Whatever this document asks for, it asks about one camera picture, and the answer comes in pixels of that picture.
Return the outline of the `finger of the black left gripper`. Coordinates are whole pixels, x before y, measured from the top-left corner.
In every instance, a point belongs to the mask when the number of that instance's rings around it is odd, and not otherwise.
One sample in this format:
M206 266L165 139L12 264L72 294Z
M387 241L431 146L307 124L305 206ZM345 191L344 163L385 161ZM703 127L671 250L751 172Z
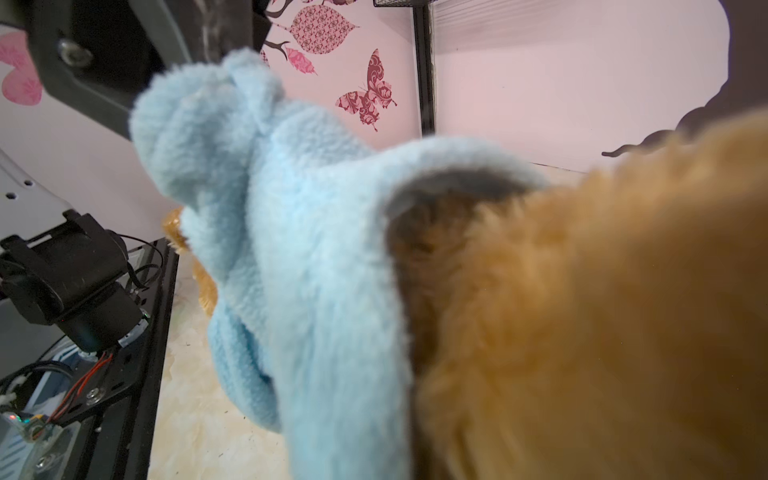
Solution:
M157 74L261 49L266 1L45 1L26 4L30 56L45 91L127 137L136 98Z

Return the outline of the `light blue bear hoodie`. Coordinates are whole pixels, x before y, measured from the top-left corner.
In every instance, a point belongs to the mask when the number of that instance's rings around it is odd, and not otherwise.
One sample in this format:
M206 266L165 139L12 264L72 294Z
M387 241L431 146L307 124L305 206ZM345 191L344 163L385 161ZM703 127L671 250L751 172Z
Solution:
M500 198L546 178L476 139L375 151L287 98L249 49L155 76L129 131L216 284L208 339L229 399L283 436L296 479L411 478L413 375L387 228L449 190Z

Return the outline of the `brown teddy bear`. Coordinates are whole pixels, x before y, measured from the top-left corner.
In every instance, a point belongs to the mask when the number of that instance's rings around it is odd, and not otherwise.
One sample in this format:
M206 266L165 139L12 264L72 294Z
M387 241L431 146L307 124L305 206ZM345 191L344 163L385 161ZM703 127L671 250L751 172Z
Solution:
M210 322L218 290L181 229ZM409 479L767 475L767 113L385 236L407 330Z

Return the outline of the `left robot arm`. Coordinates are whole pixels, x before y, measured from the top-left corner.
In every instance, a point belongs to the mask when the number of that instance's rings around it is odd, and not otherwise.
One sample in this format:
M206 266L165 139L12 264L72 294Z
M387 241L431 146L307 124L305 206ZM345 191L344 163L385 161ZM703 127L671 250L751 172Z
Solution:
M5 1L1 21L25 33L50 95L122 137L153 76L260 50L271 27L264 1ZM127 247L93 217L66 211L37 236L4 236L1 249L2 293L28 322L54 325L88 352L138 325L118 284L133 273Z

